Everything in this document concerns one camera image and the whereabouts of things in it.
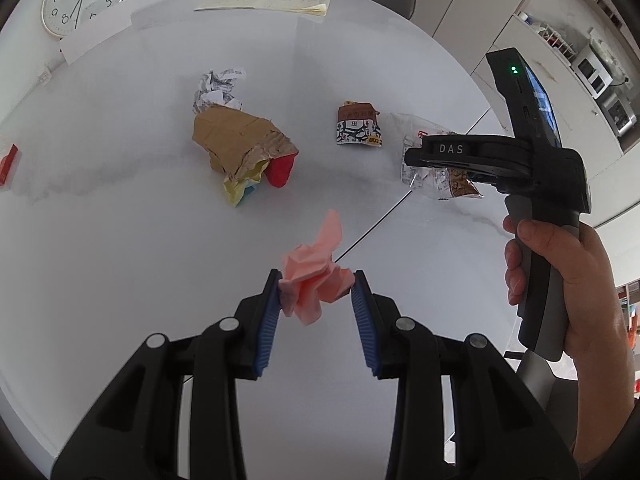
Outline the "person's right hand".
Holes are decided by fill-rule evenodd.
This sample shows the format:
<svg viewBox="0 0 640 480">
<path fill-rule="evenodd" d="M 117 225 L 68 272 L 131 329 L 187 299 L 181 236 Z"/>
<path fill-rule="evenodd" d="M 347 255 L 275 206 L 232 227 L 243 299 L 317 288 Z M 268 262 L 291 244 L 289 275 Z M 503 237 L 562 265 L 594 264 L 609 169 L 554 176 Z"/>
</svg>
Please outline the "person's right hand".
<svg viewBox="0 0 640 480">
<path fill-rule="evenodd" d="M 578 379 L 573 456 L 582 474 L 593 469 L 634 410 L 634 360 L 608 254 L 598 233 L 583 223 L 579 235 L 551 223 L 503 219 L 515 236 L 504 248 L 509 304 L 524 297 L 523 242 L 560 272 L 568 315 L 564 352 Z"/>
</svg>

